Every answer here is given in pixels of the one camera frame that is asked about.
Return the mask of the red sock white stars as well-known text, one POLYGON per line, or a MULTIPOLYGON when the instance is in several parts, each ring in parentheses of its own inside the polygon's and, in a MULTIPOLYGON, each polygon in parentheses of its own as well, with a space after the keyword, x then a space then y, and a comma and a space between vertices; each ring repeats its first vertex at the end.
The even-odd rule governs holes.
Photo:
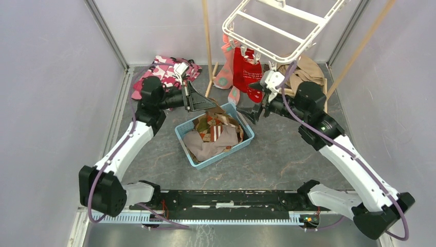
POLYGON ((243 62, 243 78, 246 86, 246 94, 254 103, 260 103, 263 99, 263 92, 249 87, 250 84, 256 83, 262 79, 263 69, 260 62, 254 59, 244 59, 243 62))

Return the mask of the red sock white trim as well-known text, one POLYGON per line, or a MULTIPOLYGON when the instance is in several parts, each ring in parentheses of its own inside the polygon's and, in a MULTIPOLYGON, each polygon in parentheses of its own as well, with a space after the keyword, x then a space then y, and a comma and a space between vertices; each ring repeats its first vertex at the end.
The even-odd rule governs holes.
POLYGON ((241 54, 241 49, 236 47, 234 49, 233 57, 233 85, 239 89, 242 93, 247 93, 248 86, 244 81, 243 70, 246 63, 244 57, 241 54))

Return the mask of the pink sock green patches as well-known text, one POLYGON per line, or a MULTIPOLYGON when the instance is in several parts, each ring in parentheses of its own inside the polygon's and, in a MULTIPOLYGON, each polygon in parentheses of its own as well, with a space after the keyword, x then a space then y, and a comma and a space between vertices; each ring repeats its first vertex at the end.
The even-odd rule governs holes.
POLYGON ((234 58, 234 48, 231 46, 231 43, 229 41, 229 37, 225 34, 223 34, 223 42, 225 43, 221 50, 225 56, 225 63, 219 73, 217 74, 216 78, 214 79, 213 83, 214 86, 219 89, 229 89, 233 85, 233 58, 234 58))

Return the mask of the white clip hanger frame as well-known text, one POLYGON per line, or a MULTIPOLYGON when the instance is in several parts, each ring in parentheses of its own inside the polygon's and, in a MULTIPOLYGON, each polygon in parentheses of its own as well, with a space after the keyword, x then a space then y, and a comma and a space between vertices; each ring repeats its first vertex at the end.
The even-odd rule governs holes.
POLYGON ((262 62, 290 63, 301 54, 326 62, 353 9, 352 1, 237 1, 222 31, 262 62))

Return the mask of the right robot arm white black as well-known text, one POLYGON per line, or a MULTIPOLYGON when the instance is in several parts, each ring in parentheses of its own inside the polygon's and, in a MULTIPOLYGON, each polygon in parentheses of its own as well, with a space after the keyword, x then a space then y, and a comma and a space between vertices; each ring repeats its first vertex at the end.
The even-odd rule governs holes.
POLYGON ((414 197, 391 187, 358 153, 343 128, 325 112, 326 95, 318 84, 301 83, 294 97, 287 96, 284 88, 259 82, 250 84, 248 90, 262 92, 263 100, 253 108, 240 108, 240 113, 253 123, 270 113, 298 122, 302 139, 327 158, 354 189, 353 194, 348 194, 310 180, 298 189, 297 204, 301 209, 330 209, 352 220, 373 240, 388 234, 390 227, 400 221, 404 228, 401 241, 409 239, 405 213, 414 204, 414 197))

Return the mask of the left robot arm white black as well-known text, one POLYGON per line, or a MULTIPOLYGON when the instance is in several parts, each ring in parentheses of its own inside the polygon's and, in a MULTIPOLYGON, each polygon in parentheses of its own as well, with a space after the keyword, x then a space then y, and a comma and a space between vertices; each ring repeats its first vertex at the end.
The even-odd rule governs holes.
POLYGON ((118 216, 126 206, 143 203, 148 209, 161 205, 160 187, 147 181, 122 184, 123 176, 139 151, 158 133, 166 119, 165 110, 185 108, 188 112, 208 110, 216 102, 199 93, 190 81, 181 89, 165 87, 158 77, 142 80, 141 100, 122 138, 95 165, 79 171, 81 205, 91 222, 118 216))

